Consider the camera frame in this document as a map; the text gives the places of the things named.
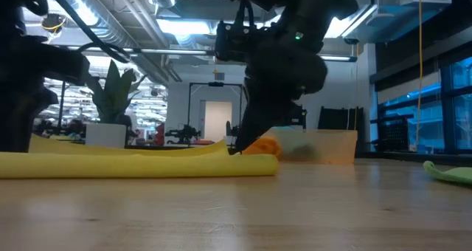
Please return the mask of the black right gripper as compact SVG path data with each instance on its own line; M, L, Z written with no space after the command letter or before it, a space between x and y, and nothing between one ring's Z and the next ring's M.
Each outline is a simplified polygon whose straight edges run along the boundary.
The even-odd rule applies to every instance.
M326 32L324 22L278 22L249 32L244 83L249 97L235 142L237 152L246 150L286 116L294 107L293 100L323 88L327 67L319 52Z

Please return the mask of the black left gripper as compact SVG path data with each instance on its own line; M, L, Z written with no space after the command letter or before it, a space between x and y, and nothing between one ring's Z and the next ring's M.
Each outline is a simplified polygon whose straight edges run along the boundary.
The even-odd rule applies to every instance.
M58 96L42 89L44 78L84 84L90 63L79 52L44 43L45 38L1 34L1 152L27 153L34 119Z

